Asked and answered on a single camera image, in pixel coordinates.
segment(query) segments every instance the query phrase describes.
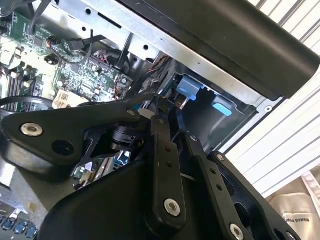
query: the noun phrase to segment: blue plastic latch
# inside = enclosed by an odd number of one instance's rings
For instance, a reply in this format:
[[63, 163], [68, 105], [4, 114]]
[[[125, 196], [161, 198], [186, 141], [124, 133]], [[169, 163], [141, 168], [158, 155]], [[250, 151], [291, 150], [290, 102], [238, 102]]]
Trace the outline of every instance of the blue plastic latch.
[[232, 103], [225, 100], [224, 98], [222, 98], [221, 96], [217, 95], [214, 99], [214, 101], [212, 102], [212, 107], [217, 109], [220, 113], [222, 113], [223, 115], [229, 117], [232, 115]]
[[223, 106], [221, 103], [215, 103], [213, 107], [217, 109], [219, 112], [221, 112], [222, 114], [226, 115], [227, 117], [232, 115], [232, 111], [230, 111], [228, 108]]
[[176, 88], [176, 91], [186, 96], [187, 99], [195, 101], [201, 87], [201, 83], [191, 79], [187, 75], [184, 75], [178, 87]]

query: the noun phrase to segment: silver screw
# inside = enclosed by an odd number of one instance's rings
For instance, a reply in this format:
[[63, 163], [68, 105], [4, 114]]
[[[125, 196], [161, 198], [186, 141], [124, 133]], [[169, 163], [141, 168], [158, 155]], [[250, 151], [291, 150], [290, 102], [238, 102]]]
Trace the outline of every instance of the silver screw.
[[225, 160], [224, 156], [222, 156], [221, 154], [217, 154], [216, 157], [223, 162]]
[[234, 223], [231, 223], [230, 224], [230, 230], [231, 230], [232, 235], [237, 240], [244, 240], [245, 236], [244, 236], [244, 233], [241, 231], [240, 227], [238, 227]]
[[287, 231], [286, 234], [291, 240], [296, 240], [296, 238], [290, 232]]
[[163, 121], [163, 120], [160, 119], [160, 118], [158, 119], [158, 122], [161, 123], [161, 124], [163, 124], [163, 125], [166, 124], [165, 121]]
[[21, 127], [21, 132], [29, 137], [39, 137], [44, 133], [42, 127], [35, 123], [25, 123]]
[[178, 217], [180, 215], [179, 204], [171, 198], [168, 198], [167, 200], [164, 201], [164, 208], [168, 214], [174, 217]]
[[264, 111], [265, 111], [266, 113], [270, 113], [270, 112], [272, 111], [272, 106], [266, 106], [266, 107], [264, 108]]
[[195, 136], [191, 135], [190, 138], [191, 138], [193, 141], [198, 142], [198, 139], [197, 139]]
[[132, 110], [130, 110], [130, 109], [128, 109], [126, 112], [127, 112], [128, 114], [132, 115], [132, 116], [135, 116], [135, 115], [136, 115], [135, 112], [132, 111]]

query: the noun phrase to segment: label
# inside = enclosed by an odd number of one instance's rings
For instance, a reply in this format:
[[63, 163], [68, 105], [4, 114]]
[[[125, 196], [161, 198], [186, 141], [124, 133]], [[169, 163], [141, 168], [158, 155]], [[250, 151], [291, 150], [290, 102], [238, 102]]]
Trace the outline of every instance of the label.
[[55, 99], [53, 100], [54, 109], [65, 109], [70, 106], [72, 108], [77, 107], [79, 104], [89, 102], [87, 99], [80, 97], [73, 92], [60, 89]]

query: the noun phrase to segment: white blinds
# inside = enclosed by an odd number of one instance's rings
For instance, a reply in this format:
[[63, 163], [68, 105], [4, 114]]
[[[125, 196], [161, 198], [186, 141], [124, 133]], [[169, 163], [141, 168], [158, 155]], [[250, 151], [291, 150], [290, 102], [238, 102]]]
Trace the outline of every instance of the white blinds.
[[[320, 54], [320, 0], [249, 0]], [[227, 157], [267, 197], [320, 164], [320, 71]]]

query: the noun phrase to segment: motherboard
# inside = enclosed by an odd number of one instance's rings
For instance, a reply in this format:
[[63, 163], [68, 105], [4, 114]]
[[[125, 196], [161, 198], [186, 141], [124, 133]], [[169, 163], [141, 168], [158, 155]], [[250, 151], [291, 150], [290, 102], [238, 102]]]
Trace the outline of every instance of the motherboard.
[[[53, 107], [65, 108], [125, 97], [133, 82], [127, 75], [94, 53], [71, 50], [66, 40], [39, 25], [35, 34], [29, 35], [29, 23], [18, 13], [0, 18], [1, 98], [38, 96], [54, 100], [63, 91], [73, 101]], [[10, 104], [5, 108], [14, 112], [37, 110], [30, 103]]]

